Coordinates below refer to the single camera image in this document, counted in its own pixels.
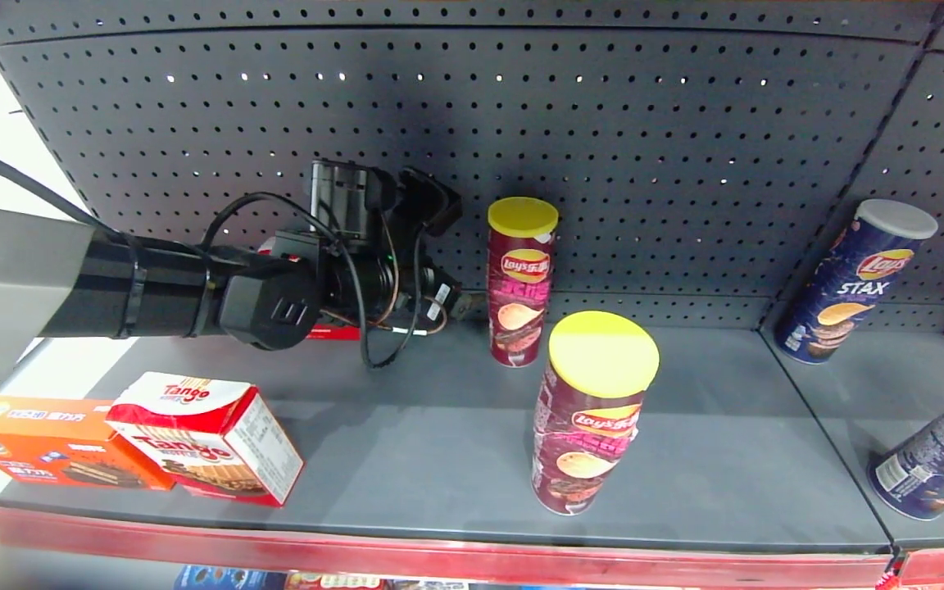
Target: red and white box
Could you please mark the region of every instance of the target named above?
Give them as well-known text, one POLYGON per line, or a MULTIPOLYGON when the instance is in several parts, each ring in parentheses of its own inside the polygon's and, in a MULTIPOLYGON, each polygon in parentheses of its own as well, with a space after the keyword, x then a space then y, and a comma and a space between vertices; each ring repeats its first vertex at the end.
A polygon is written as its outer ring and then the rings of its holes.
POLYGON ((145 373, 106 421, 195 496, 282 506, 304 466, 250 383, 145 373))

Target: orange snack box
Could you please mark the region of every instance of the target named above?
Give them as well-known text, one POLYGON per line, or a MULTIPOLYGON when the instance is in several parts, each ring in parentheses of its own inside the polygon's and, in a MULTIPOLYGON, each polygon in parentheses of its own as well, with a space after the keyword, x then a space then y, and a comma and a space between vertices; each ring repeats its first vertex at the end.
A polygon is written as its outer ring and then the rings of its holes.
POLYGON ((0 396, 0 470, 16 481, 170 489, 173 479, 116 433, 111 401, 0 396))

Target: gray shelf surface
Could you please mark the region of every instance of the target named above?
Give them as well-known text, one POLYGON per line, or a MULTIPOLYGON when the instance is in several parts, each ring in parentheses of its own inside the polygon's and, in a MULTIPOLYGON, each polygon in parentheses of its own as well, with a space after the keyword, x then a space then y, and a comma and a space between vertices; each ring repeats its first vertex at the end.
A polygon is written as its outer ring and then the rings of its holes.
MULTIPOLYGON (((250 380, 307 467, 284 508, 173 492, 11 483, 0 505, 162 524, 744 552, 885 552, 887 535, 758 333, 652 329, 662 369, 639 438, 577 518, 529 486, 543 361, 505 369, 484 328, 415 340, 367 372, 355 343, 260 352, 226 337, 139 340, 95 386, 145 370, 250 380)), ((388 338, 381 340, 385 344, 388 338)))
POLYGON ((944 411, 944 335, 854 333, 825 365, 776 354, 896 545, 944 547, 944 513, 930 522, 900 515, 865 471, 870 453, 888 451, 944 411))

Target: stax text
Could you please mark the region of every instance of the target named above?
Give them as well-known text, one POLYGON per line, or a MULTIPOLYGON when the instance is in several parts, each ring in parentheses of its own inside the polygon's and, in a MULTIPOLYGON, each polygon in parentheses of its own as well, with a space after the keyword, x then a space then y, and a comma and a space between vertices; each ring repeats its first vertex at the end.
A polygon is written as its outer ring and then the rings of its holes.
POLYGON ((162 399, 174 400, 178 403, 192 403, 210 396, 210 392, 200 388, 185 388, 181 385, 167 385, 162 393, 162 399))
POLYGON ((840 285, 837 295, 883 295, 883 290, 891 285, 887 283, 878 283, 878 281, 858 280, 854 283, 844 283, 840 285))
POLYGON ((218 461, 220 459, 232 459, 232 453, 222 448, 214 448, 202 444, 183 443, 176 441, 161 441, 151 437, 134 437, 134 440, 143 442, 152 448, 157 449, 162 455, 180 455, 180 456, 200 456, 207 461, 218 461))

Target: yellow lid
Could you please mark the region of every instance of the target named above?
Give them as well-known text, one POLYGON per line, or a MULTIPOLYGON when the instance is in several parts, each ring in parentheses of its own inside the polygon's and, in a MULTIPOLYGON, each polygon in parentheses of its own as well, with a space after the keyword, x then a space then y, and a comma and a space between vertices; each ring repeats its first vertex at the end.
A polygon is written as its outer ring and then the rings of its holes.
POLYGON ((487 221, 510 238, 536 238, 556 228, 559 211, 540 198, 509 197, 487 209, 487 221))
POLYGON ((578 312, 556 324, 548 359, 573 388, 598 398, 640 393, 658 374, 655 339, 629 319, 608 312, 578 312))

